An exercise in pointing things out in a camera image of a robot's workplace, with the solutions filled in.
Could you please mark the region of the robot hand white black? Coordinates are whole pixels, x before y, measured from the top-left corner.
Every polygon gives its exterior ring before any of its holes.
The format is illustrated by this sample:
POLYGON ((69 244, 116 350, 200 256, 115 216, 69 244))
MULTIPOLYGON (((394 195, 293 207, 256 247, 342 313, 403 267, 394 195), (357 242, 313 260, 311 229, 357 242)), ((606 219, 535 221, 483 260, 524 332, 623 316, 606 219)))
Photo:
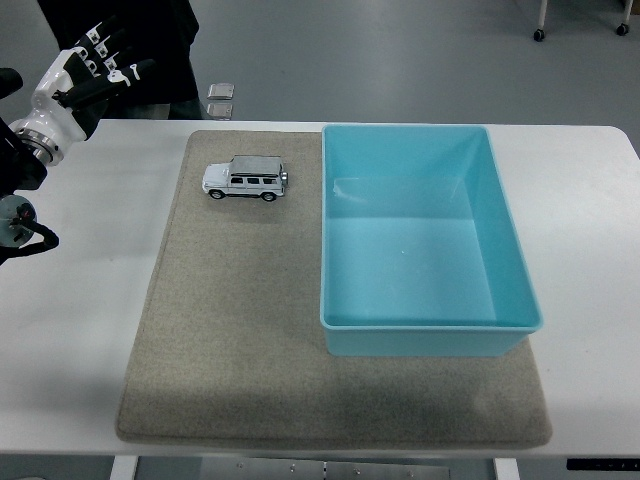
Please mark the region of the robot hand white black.
POLYGON ((138 86, 155 68, 155 61, 136 57, 124 25, 111 16, 60 51, 31 96, 31 112, 10 128, 58 146, 84 141, 108 101, 138 86))

